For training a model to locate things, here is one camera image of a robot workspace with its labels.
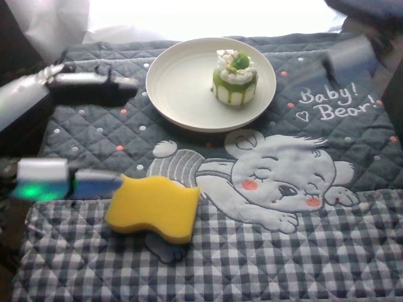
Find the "bear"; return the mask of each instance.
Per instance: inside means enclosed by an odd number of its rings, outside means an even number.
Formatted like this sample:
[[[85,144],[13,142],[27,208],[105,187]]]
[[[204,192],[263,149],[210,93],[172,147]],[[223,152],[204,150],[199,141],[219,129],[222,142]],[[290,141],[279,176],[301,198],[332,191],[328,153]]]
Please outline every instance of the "bear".
[[[179,186],[199,186],[202,198],[226,217],[291,234],[298,227],[296,213],[319,211],[324,203],[347,207],[359,203],[357,195],[344,187],[353,179],[353,165],[333,161],[321,149],[325,143],[322,138],[264,137],[242,129],[225,138],[225,149],[235,159],[205,159],[164,141],[154,148],[147,176],[166,176]],[[163,243],[151,237],[146,236],[145,244],[161,254]],[[183,255],[178,247],[167,250],[175,251],[171,258],[176,260]]]

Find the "white plastic sheet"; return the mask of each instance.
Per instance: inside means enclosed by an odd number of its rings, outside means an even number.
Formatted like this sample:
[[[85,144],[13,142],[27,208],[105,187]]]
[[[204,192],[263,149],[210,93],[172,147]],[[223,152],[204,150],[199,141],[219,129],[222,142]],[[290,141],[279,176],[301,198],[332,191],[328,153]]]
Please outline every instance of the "white plastic sheet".
[[[324,0],[6,0],[21,30],[53,62],[72,44],[338,32]]]

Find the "gray quilted fabric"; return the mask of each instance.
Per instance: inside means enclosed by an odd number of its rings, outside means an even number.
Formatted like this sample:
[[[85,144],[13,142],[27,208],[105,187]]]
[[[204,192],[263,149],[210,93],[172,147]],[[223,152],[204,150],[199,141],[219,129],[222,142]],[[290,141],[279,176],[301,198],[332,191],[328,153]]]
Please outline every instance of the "gray quilted fabric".
[[[345,90],[337,97],[325,79],[287,88],[288,76],[297,67],[317,60],[345,38],[323,34],[236,39],[262,52],[278,79],[270,107],[248,126],[255,131],[255,141],[246,144],[255,147],[275,135],[327,140],[321,146],[324,151],[315,152],[322,156],[326,152],[335,166],[349,163],[351,179],[337,188],[349,193],[351,204],[338,195],[327,198],[318,211],[297,213],[293,232],[271,232],[260,224],[230,219],[216,199],[203,195],[187,256],[173,265],[159,262],[155,252],[143,246],[141,235],[111,233],[103,222],[108,200],[36,204],[27,218],[14,301],[401,298],[402,191],[398,189],[403,189],[403,153],[382,101],[372,90],[370,75],[365,70],[346,73],[341,83]],[[135,77],[144,85],[149,64],[171,45],[174,42],[97,43],[68,49],[62,61],[73,62],[78,72],[97,65],[106,72],[110,65],[117,74]],[[211,176],[212,164],[236,163],[224,146],[226,137],[228,133],[202,135],[173,126],[152,107],[143,86],[124,108],[56,108],[43,155],[144,177],[147,171],[169,176],[164,163],[191,154],[197,173],[189,173],[186,180],[175,173],[175,180],[194,185],[200,177]],[[162,159],[156,148],[161,141],[165,142],[159,146],[175,146],[176,153]],[[236,183],[232,172],[217,173],[214,177]],[[332,181],[339,177],[347,176],[338,174]]]

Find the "yellow sponge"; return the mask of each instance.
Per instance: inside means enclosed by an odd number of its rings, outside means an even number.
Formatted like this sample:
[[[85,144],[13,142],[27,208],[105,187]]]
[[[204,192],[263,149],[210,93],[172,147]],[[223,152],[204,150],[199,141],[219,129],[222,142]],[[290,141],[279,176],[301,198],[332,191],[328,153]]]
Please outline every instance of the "yellow sponge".
[[[179,187],[162,176],[132,179],[123,176],[105,216],[118,233],[151,230],[174,244],[191,240],[200,197],[198,187]]]

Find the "green light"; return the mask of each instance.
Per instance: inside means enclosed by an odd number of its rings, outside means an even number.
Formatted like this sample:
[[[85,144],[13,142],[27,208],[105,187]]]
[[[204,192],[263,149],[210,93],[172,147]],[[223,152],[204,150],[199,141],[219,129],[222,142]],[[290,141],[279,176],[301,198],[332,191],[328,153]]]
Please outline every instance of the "green light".
[[[58,199],[58,198],[61,198],[61,197],[63,197],[63,196],[61,196],[60,193],[52,193],[52,192],[51,193],[46,193],[46,194],[43,194],[43,195],[39,196],[38,202],[51,201],[51,200]]]
[[[40,184],[27,184],[18,191],[18,195],[22,198],[35,198],[42,193],[43,186]]]

